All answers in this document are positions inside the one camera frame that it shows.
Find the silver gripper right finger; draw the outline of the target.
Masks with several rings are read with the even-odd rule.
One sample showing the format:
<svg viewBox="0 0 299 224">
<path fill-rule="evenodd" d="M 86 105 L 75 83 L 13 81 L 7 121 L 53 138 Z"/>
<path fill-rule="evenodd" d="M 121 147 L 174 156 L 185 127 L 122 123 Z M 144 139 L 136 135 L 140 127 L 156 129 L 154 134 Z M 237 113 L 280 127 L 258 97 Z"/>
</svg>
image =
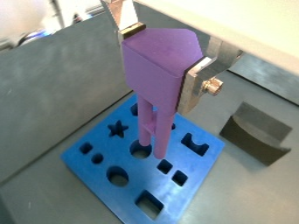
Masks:
<svg viewBox="0 0 299 224">
<path fill-rule="evenodd" d="M 186 70 L 176 110 L 185 115 L 197 105 L 201 96 L 216 95 L 222 82 L 216 76 L 236 63 L 242 51 L 228 42 L 210 37 L 202 58 Z"/>
</svg>

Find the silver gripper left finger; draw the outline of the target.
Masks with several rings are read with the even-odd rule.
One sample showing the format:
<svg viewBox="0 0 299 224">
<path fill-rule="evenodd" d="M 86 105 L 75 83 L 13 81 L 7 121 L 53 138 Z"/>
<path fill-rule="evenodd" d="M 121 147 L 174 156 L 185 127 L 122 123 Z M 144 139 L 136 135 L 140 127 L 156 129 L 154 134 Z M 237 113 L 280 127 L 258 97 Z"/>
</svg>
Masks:
<svg viewBox="0 0 299 224">
<path fill-rule="evenodd" d="M 116 29 L 117 41 L 122 42 L 145 29 L 136 15 L 133 0 L 100 0 Z"/>
</svg>

